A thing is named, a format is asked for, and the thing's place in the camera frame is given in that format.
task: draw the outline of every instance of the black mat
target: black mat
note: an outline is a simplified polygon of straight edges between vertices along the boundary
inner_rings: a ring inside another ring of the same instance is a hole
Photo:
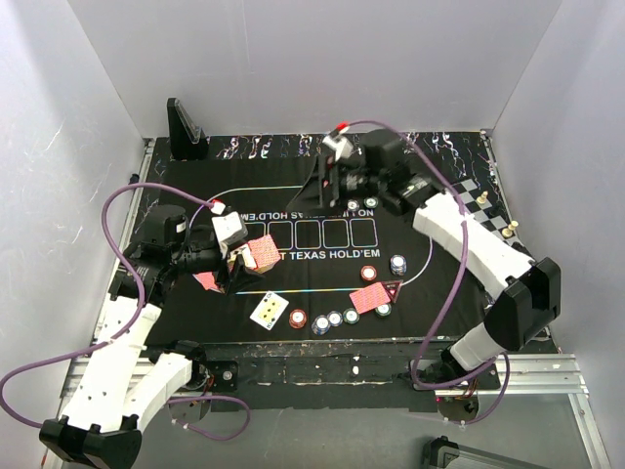
[[[251,233],[259,235],[261,230],[271,229],[276,234],[278,247],[288,247],[290,244],[290,234],[284,235],[287,229],[288,233],[291,229],[296,231],[299,236],[297,246],[284,251],[285,259],[266,274],[266,280],[252,287],[255,291],[360,288],[364,283],[359,277],[359,271],[364,265],[374,266],[380,280],[396,279],[389,271],[389,259],[394,254],[401,254],[407,260],[408,271],[404,279],[422,270],[430,250],[429,240],[382,207],[377,208],[373,216],[370,212],[362,211],[344,218],[344,221],[333,220],[323,224],[323,220],[305,221],[297,214],[283,212],[286,203],[297,190],[233,191],[240,188],[301,185],[312,164],[312,158],[170,161],[164,183],[201,198],[229,191],[219,199],[235,207],[239,213],[247,214],[249,223],[258,223],[249,226]],[[196,209],[169,193],[162,193],[159,203],[183,205],[189,214]],[[202,212],[196,223],[208,220],[208,212]],[[377,240],[372,233],[373,224]],[[345,240],[343,234],[345,228],[341,229],[345,225],[348,228],[348,240]],[[322,233],[326,234],[326,245],[343,246],[347,241],[349,247],[325,248],[324,239],[321,239],[321,247],[311,249],[311,246],[319,244],[319,229],[325,229]],[[352,305],[350,291],[278,293],[289,301],[289,305],[273,330],[267,331],[249,319],[262,299],[262,293],[225,296],[204,290],[197,280],[187,276],[181,278],[172,291],[160,320],[146,342],[155,345],[174,338],[220,343],[420,337],[426,335],[435,319],[457,269],[458,262],[434,245],[429,266],[401,290],[389,317],[380,319],[373,313],[367,313],[361,316],[358,324],[333,327],[321,337],[312,334],[310,324],[303,329],[291,328],[288,312],[295,308],[303,309],[311,320],[331,310],[343,311]],[[466,274],[460,292],[437,335],[458,336],[479,323],[482,302],[483,295],[477,281]]]

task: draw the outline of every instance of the white wall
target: white wall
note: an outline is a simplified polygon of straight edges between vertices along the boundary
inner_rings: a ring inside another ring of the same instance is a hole
[[[564,0],[494,132],[523,241],[562,267],[556,338],[625,467],[625,3]]]
[[[492,128],[561,0],[69,0],[145,137]]]
[[[4,375],[89,343],[113,263],[101,207],[139,168],[143,141],[66,0],[0,0],[0,103]],[[128,202],[109,217],[118,235]],[[8,401],[54,417],[67,366],[15,378]],[[39,467],[37,430],[0,411],[0,434],[0,466]]]

